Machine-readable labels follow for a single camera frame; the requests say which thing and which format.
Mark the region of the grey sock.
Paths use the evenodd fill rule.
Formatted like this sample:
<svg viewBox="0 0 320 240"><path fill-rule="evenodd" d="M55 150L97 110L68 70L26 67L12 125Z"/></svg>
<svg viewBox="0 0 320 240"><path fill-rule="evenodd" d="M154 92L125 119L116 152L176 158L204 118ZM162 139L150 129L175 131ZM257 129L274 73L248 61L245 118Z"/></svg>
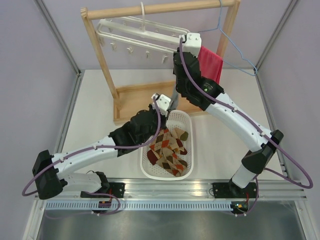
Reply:
<svg viewBox="0 0 320 240"><path fill-rule="evenodd" d="M170 101L169 110L170 111L176 110L179 105L179 93L177 92L175 86L173 87L172 95L171 95L170 99L171 99L171 101Z"/></svg>

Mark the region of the beige striped sock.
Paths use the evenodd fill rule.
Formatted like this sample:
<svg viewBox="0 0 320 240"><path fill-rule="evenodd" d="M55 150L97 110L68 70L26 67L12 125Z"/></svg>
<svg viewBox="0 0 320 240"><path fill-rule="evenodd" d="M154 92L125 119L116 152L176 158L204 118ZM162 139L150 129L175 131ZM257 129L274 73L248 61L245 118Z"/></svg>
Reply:
<svg viewBox="0 0 320 240"><path fill-rule="evenodd" d="M183 145L181 145L177 148L177 153L185 156L188 154L188 151L185 149L185 147Z"/></svg>
<svg viewBox="0 0 320 240"><path fill-rule="evenodd" d="M177 143L179 145L179 147L181 145L183 145L183 142L186 142L188 137L189 137L189 133L180 129L180 128L174 128L173 130L169 130L171 135L177 139ZM177 155L180 155L177 153L177 148L173 150ZM149 162L152 165L155 165L157 160L160 158L160 155L157 155L155 152L153 152L151 149L149 149L149 151L147 152L147 158L149 160Z"/></svg>

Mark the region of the argyle sock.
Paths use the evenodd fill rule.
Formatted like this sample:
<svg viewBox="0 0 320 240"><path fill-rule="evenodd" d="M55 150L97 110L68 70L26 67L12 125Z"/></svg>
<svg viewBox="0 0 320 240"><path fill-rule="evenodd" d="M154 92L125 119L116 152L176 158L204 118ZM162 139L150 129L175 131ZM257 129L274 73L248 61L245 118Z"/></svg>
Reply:
<svg viewBox="0 0 320 240"><path fill-rule="evenodd" d="M163 149L169 148L174 150L179 148L177 139L174 138L168 129L162 129L156 139L150 144L149 148L157 155L163 154Z"/></svg>
<svg viewBox="0 0 320 240"><path fill-rule="evenodd" d="M188 163L169 148L161 149L160 158L156 164L174 177L181 177L188 167Z"/></svg>

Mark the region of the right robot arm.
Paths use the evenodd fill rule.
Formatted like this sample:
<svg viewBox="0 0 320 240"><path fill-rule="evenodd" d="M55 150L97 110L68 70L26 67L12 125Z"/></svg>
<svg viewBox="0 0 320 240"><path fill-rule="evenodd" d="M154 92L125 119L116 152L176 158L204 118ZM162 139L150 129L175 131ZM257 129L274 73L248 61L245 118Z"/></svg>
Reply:
<svg viewBox="0 0 320 240"><path fill-rule="evenodd" d="M218 83L201 75L200 63L190 52L174 52L173 73L176 77L175 90L182 98L219 119L248 147L228 184L229 193L240 197L250 181L269 163L284 134L259 125L242 112Z"/></svg>

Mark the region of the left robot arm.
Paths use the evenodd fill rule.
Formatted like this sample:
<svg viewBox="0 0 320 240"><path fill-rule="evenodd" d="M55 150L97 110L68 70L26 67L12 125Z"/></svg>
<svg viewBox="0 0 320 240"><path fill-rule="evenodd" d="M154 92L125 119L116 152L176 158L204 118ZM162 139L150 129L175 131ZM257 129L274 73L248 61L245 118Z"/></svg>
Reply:
<svg viewBox="0 0 320 240"><path fill-rule="evenodd" d="M99 198L108 195L110 184L101 171L79 173L89 165L115 159L149 145L166 127L170 112L157 111L153 107L141 110L130 121L112 131L101 140L84 148L66 153L40 152L32 168L35 194L48 200L64 192L78 192L83 198L95 194Z"/></svg>

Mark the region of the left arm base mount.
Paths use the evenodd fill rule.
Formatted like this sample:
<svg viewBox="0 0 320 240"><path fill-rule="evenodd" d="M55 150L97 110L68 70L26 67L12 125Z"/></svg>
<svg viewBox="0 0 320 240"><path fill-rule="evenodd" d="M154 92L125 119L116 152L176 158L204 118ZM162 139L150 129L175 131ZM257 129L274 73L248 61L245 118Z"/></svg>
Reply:
<svg viewBox="0 0 320 240"><path fill-rule="evenodd" d="M98 177L100 186L98 190L93 193L88 191L81 191L81 198L123 198L125 193L125 184L123 182L109 182L103 172L96 171L93 173L94 177Z"/></svg>

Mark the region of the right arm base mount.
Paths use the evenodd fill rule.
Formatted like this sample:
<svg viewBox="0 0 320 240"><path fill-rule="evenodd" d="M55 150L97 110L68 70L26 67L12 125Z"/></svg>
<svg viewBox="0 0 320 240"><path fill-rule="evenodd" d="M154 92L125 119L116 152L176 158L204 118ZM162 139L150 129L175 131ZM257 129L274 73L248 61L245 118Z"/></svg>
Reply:
<svg viewBox="0 0 320 240"><path fill-rule="evenodd" d="M255 178L245 188L239 188L231 180L229 182L214 182L210 191L215 199L231 199L229 215L247 217L258 201L259 183Z"/></svg>

